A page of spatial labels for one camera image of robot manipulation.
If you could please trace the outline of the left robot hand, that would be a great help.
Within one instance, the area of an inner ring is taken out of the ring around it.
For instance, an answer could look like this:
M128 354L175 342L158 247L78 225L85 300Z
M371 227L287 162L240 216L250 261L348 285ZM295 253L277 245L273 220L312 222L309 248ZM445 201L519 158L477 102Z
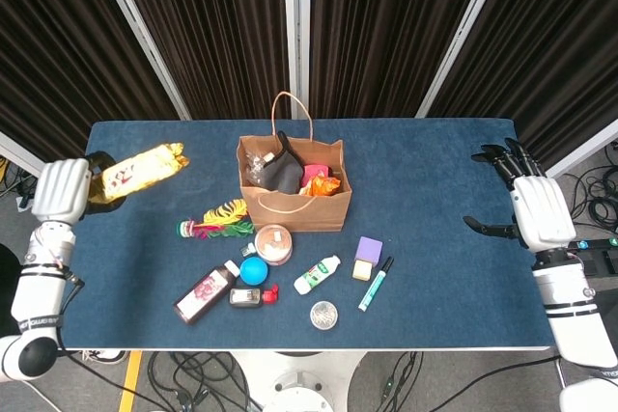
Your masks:
M85 158L46 163L38 179L32 206L33 215L41 222L55 221L74 225L85 215L115 211L126 201L124 197L109 204L99 204L89 198L100 193L102 171L116 164L105 151L95 151Z

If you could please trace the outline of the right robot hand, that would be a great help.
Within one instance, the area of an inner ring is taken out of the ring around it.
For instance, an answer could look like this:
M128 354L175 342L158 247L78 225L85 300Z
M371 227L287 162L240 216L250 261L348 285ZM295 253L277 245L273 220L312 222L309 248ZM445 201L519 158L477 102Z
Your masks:
M576 230L565 197L555 179L517 140L503 146L486 144L471 155L475 162L493 166L504 182L513 207L511 225L486 225L471 216L463 220L476 233L516 239L533 254L567 248Z

